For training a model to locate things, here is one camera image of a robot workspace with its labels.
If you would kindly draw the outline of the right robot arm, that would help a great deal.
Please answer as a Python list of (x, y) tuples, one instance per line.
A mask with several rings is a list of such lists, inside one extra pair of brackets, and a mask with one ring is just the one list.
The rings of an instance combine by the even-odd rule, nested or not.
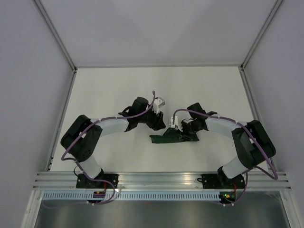
[(239, 122), (221, 116), (217, 112), (206, 112), (199, 103), (192, 104), (186, 111), (190, 119), (182, 120), (177, 131), (185, 142), (197, 142), (197, 133), (208, 131), (219, 133), (233, 141), (236, 156), (217, 170), (217, 183), (223, 188), (229, 187), (237, 179), (243, 180), (243, 174), (259, 169), (273, 180), (278, 174), (271, 158), (276, 154), (275, 146), (258, 120)]

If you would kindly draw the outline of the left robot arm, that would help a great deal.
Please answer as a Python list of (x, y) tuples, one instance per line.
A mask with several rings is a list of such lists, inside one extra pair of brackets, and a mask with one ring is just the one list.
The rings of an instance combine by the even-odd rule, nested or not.
[(61, 138), (60, 144), (66, 150), (61, 160), (74, 161), (89, 185), (101, 187), (104, 171), (93, 156), (99, 139), (113, 133), (131, 131), (138, 124), (145, 124), (154, 131), (164, 129), (163, 112), (160, 111), (164, 105), (161, 97), (154, 97), (151, 103), (137, 97), (131, 106), (113, 117), (90, 119), (84, 114), (78, 116)]

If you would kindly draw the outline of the dark green cloth napkin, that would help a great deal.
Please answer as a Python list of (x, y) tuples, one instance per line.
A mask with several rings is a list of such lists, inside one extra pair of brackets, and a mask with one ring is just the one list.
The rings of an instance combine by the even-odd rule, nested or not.
[(179, 143), (178, 132), (179, 130), (168, 128), (163, 135), (150, 135), (149, 137), (154, 144)]

